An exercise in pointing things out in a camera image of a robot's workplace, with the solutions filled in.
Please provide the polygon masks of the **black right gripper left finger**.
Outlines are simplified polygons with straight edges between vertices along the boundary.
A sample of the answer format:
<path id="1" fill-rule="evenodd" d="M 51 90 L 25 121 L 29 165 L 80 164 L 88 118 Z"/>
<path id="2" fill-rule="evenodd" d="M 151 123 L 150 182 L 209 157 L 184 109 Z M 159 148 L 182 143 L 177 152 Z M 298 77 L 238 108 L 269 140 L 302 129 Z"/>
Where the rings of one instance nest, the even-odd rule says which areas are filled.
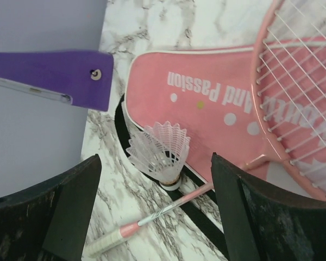
<path id="1" fill-rule="evenodd" d="M 81 260 L 101 171 L 95 154 L 0 197 L 0 260 Z"/>

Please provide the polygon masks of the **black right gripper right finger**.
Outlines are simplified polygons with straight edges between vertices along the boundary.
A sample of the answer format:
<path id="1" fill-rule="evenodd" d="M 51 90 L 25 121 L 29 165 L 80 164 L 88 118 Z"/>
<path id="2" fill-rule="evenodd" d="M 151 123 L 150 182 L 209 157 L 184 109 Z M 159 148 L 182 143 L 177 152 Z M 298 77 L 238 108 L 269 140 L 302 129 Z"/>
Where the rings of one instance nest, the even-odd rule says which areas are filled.
<path id="1" fill-rule="evenodd" d="M 326 260 L 326 202 L 297 195 L 213 153 L 229 260 Z"/>

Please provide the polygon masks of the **white plastic shuttlecock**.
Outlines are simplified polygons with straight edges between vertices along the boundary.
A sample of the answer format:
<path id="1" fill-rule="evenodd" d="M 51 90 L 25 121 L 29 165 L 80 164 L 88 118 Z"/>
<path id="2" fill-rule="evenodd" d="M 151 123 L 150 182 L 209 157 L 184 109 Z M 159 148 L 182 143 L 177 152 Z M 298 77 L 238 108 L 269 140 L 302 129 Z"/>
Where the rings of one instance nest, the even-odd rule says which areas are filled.
<path id="1" fill-rule="evenodd" d="M 180 124 L 155 122 L 134 134 L 126 152 L 135 168 L 158 181 L 164 190 L 174 191 L 181 186 L 190 140 Z"/>

